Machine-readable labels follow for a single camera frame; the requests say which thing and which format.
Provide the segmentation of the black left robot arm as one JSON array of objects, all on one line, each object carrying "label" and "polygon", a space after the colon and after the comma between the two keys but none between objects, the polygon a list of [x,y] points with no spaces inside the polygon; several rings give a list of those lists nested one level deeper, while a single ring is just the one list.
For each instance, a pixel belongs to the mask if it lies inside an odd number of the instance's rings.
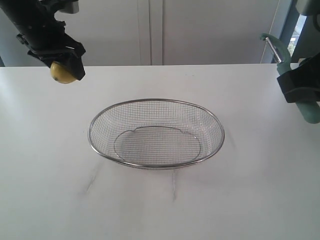
[{"label": "black left robot arm", "polygon": [[56,12],[78,13],[77,0],[2,0],[0,8],[18,30],[27,54],[50,68],[56,82],[69,84],[85,76],[84,46],[65,32],[65,21],[55,18]]}]

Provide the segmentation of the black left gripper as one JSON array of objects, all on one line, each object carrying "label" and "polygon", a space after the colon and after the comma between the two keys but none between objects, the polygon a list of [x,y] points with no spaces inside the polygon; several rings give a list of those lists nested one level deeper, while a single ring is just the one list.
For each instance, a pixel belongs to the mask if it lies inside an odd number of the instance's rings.
[{"label": "black left gripper", "polygon": [[48,68],[59,58],[58,62],[77,80],[85,76],[82,56],[86,50],[65,33],[64,22],[48,12],[22,12],[16,16],[16,28],[17,39],[29,48],[28,56]]}]

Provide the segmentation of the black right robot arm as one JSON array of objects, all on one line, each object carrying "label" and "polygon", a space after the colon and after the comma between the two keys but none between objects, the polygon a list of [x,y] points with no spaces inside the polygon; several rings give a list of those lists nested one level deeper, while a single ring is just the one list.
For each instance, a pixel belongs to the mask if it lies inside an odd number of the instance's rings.
[{"label": "black right robot arm", "polygon": [[320,101],[320,2],[293,0],[280,40],[294,42],[290,63],[298,67],[277,78],[288,103]]}]

